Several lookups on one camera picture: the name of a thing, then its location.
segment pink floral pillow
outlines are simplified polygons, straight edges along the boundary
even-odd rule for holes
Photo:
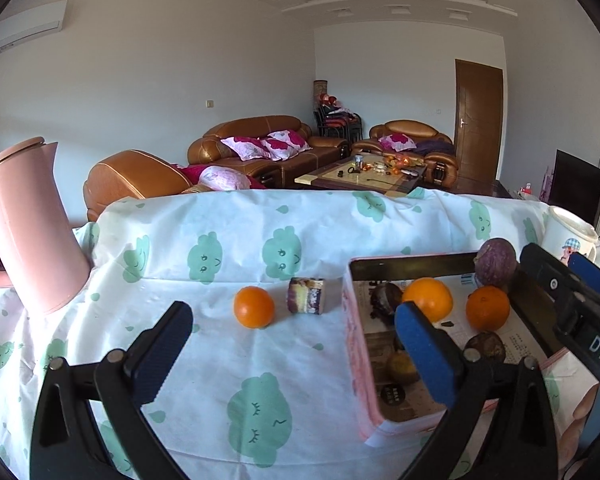
[[[226,139],[220,139],[220,142],[234,150],[243,162],[254,158],[271,158],[271,154],[262,145],[260,139],[227,137]]]
[[[184,176],[186,176],[189,179],[189,181],[195,186],[196,184],[198,184],[200,182],[200,176],[202,175],[202,172],[213,165],[212,164],[190,164],[186,168],[184,168],[183,166],[179,166],[177,164],[171,164],[171,166],[173,168],[176,168],[177,170],[181,171],[184,174]],[[245,175],[245,177],[248,179],[249,183],[251,184],[250,189],[267,189],[265,186],[263,186],[259,181],[257,181],[252,176]]]
[[[298,148],[298,153],[305,152],[306,150],[310,150],[311,146],[306,143],[306,140],[302,138],[298,132],[293,130],[282,130],[281,132],[273,132],[269,134],[267,137],[271,139],[281,140],[282,142],[286,142],[287,144],[291,144]]]
[[[394,152],[404,152],[405,150],[415,150],[416,143],[405,134],[391,134],[378,139],[384,150],[394,150]]]
[[[300,150],[297,146],[292,144],[287,144],[282,140],[272,139],[271,137],[265,137],[264,139],[260,139],[262,145],[269,150],[271,154],[271,160],[287,160],[292,156],[296,156],[300,153]]]
[[[199,184],[204,184],[214,191],[231,191],[237,189],[250,189],[248,177],[240,171],[221,166],[209,166],[200,173]]]

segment white mug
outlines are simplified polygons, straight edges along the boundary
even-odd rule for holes
[[[572,253],[596,260],[598,234],[591,224],[561,207],[550,206],[542,248],[567,265]]]

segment purple blanket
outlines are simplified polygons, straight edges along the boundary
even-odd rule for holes
[[[433,152],[446,153],[447,155],[456,154],[456,148],[444,140],[421,140],[417,143],[415,149],[409,151],[422,156],[429,155],[429,153]]]

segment leather sofa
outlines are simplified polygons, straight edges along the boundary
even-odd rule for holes
[[[405,134],[417,144],[419,140],[444,140],[453,144],[451,139],[445,134],[441,134],[433,126],[411,120],[389,121],[385,124],[378,124],[369,130],[369,138],[362,139],[354,143],[351,147],[352,155],[357,153],[375,153],[377,155],[395,154],[393,150],[385,150],[380,145],[378,139],[394,133]],[[414,158],[422,158],[427,167],[424,174],[424,181],[430,184],[450,188],[458,179],[458,160],[453,155],[446,153],[429,153],[425,156],[409,153]]]
[[[243,162],[235,152],[220,139],[227,137],[266,137],[280,130],[295,130],[311,146],[289,160],[272,162],[255,159]],[[250,117],[218,124],[189,147],[189,164],[225,166],[257,178],[267,187],[284,188],[295,186],[294,179],[349,155],[349,143],[345,139],[315,137],[311,128],[291,116],[276,115]]]
[[[211,191],[192,186],[187,177],[167,162],[140,150],[116,153],[97,163],[82,186],[87,218],[95,222],[107,205],[125,198],[153,198]]]

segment dark fruit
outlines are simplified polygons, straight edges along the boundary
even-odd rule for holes
[[[381,319],[387,326],[394,325],[395,309],[402,303],[402,291],[395,283],[380,283],[371,293],[371,317]]]
[[[407,352],[398,350],[386,361],[386,372],[395,382],[403,385],[416,382],[420,376]]]
[[[474,258],[475,277],[481,285],[503,287],[516,272],[516,250],[504,238],[492,238],[482,244]]]
[[[507,356],[504,343],[495,332],[480,332],[464,345],[464,349],[475,348],[482,357],[497,363],[503,363]]]

